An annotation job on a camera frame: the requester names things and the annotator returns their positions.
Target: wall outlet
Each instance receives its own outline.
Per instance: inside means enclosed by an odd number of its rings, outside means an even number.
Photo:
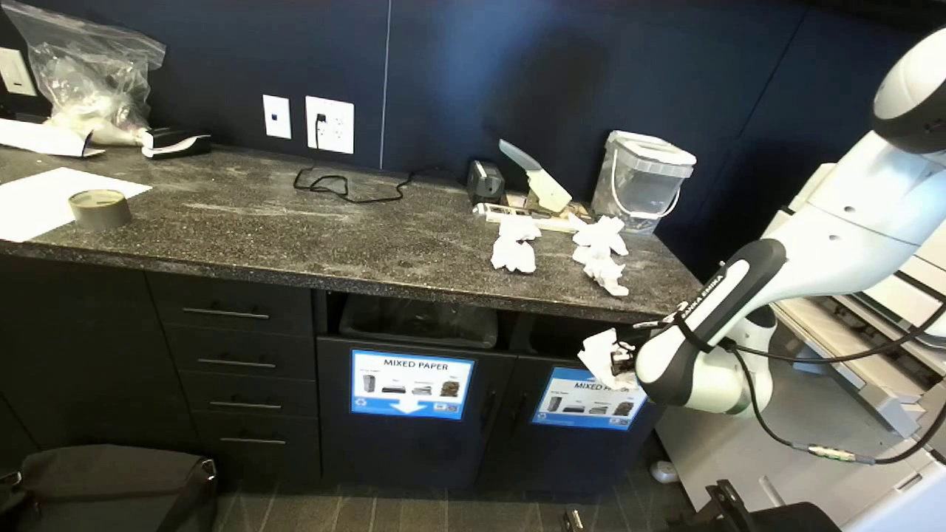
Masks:
[[[266,127],[266,136],[293,139],[290,98],[263,95],[263,127]]]
[[[304,98],[307,148],[355,154],[355,103]]]
[[[35,98],[24,53],[15,47],[0,47],[0,77],[9,95]]]

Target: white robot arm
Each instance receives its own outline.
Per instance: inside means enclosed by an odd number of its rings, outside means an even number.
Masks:
[[[834,168],[816,171],[763,239],[739,248],[674,322],[633,358],[656,402],[712,414],[748,408],[742,366],[724,337],[766,352],[766,304],[860,293],[893,275],[946,219],[946,30],[905,53],[875,95],[875,130]],[[751,358],[760,408],[772,378]]]

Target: dark wall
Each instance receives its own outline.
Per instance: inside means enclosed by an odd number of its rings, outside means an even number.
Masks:
[[[665,136],[701,160],[659,228],[698,275],[866,130],[881,74],[928,30],[798,0],[35,3],[166,41],[154,121],[228,145],[316,160],[302,98],[343,98],[361,168],[446,166],[458,183],[506,136],[591,198],[609,130]],[[263,92],[293,98],[293,142],[263,136]]]

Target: granite countertop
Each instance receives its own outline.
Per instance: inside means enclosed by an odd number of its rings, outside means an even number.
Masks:
[[[497,272],[488,263],[497,225],[470,216],[464,189],[411,183],[393,204],[346,204],[293,189],[304,163],[260,154],[216,151],[154,163],[133,148],[109,148],[101,160],[0,148],[0,183],[62,166],[154,189],[130,201],[133,222],[124,228],[65,225],[33,242],[0,242],[0,254],[603,322],[662,316],[698,293],[698,281],[656,236],[627,236],[627,299],[603,296],[582,275],[565,233],[535,242],[535,275]],[[355,195],[390,195],[396,183],[343,171],[352,174]]]

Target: blue sign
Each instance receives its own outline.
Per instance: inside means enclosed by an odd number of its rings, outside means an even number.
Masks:
[[[352,414],[464,420],[473,361],[352,349]]]
[[[535,426],[568,426],[585,432],[627,432],[644,393],[609,390],[588,369],[556,366],[535,408]]]

